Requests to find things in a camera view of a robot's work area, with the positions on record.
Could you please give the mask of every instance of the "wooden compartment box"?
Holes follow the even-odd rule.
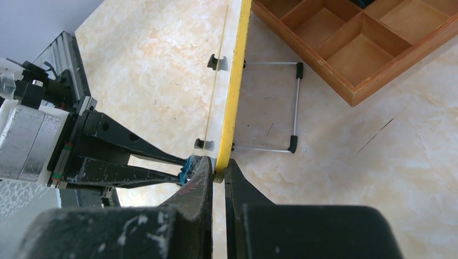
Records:
[[[458,0],[253,0],[253,12],[355,106],[458,35]]]

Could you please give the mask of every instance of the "marble floor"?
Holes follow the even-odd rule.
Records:
[[[96,66],[100,58],[92,60],[84,38],[80,38],[88,80],[91,85],[102,84],[102,79],[90,75],[104,69]],[[254,14],[246,60],[300,61]],[[246,178],[275,203],[368,205],[378,209],[391,225],[405,258],[456,256],[458,37],[354,108],[308,66],[305,69],[299,97],[297,152],[234,151],[232,157]],[[288,146],[294,75],[291,67],[244,69],[234,141],[241,145]],[[101,94],[97,91],[95,88],[95,95]],[[139,106],[142,96],[133,97]],[[111,107],[106,101],[101,108],[117,114],[120,110],[116,102]],[[120,114],[116,116],[124,123]],[[144,122],[131,125],[140,135],[148,135]],[[158,135],[168,134],[166,131],[172,128],[178,129],[176,124],[164,124]],[[161,141],[153,135],[147,140]],[[120,190],[120,201],[123,206],[155,206],[177,189],[175,185],[160,185]],[[225,235],[224,186],[215,185],[214,258],[226,257]]]

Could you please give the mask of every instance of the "yellow edge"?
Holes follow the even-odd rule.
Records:
[[[232,141],[234,139],[235,119],[239,104],[240,83],[245,60],[246,38],[248,34],[248,22],[250,21],[251,1],[242,0],[237,39],[235,40],[234,59],[232,62],[231,77],[227,93],[226,111],[224,113],[223,132],[215,165],[215,172],[220,175],[229,164],[231,157]]]

